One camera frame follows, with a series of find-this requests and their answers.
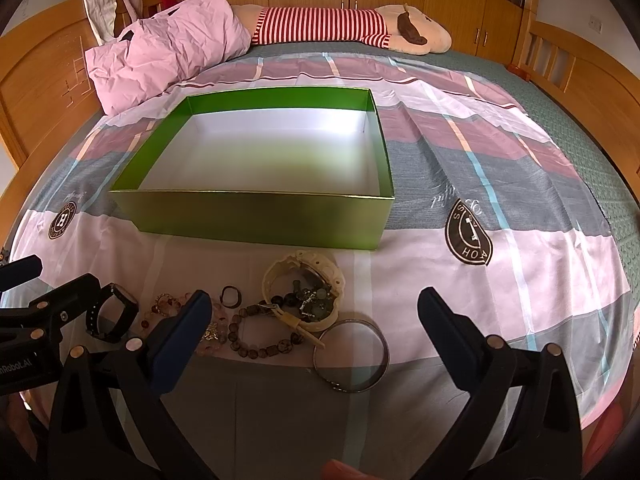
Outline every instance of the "striped shirt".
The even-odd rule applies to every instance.
[[[295,41],[361,41],[388,48],[385,20],[375,10],[265,7],[253,44]]]

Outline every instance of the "green box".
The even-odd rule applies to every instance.
[[[111,188],[145,232],[374,250],[394,188],[368,89],[185,98]]]

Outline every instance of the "logo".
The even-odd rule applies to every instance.
[[[16,370],[22,370],[23,368],[28,368],[29,366],[33,366],[31,364],[30,359],[25,359],[23,361],[18,361],[17,363],[12,363],[9,365],[0,366],[0,375],[3,375],[8,372],[15,372]]]
[[[489,265],[494,245],[462,200],[456,200],[444,227],[447,245],[453,255],[469,265]]]
[[[62,206],[62,209],[49,226],[49,238],[55,240],[65,233],[66,228],[71,224],[71,221],[76,214],[76,208],[77,206],[75,202],[67,202]]]

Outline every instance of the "black watch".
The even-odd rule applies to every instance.
[[[104,303],[111,297],[115,296],[123,304],[124,309],[120,314],[120,319],[116,322],[113,329],[108,333],[98,332],[98,313]],[[129,294],[121,285],[110,283],[100,290],[98,300],[89,310],[86,311],[86,331],[96,339],[106,341],[107,343],[117,343],[120,341],[131,327],[133,320],[138,315],[138,302]]]

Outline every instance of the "stuffed animal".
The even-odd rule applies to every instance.
[[[361,41],[406,54],[441,54],[451,36],[439,24],[406,4],[377,9],[310,9],[231,6],[252,34],[252,44],[295,41]]]

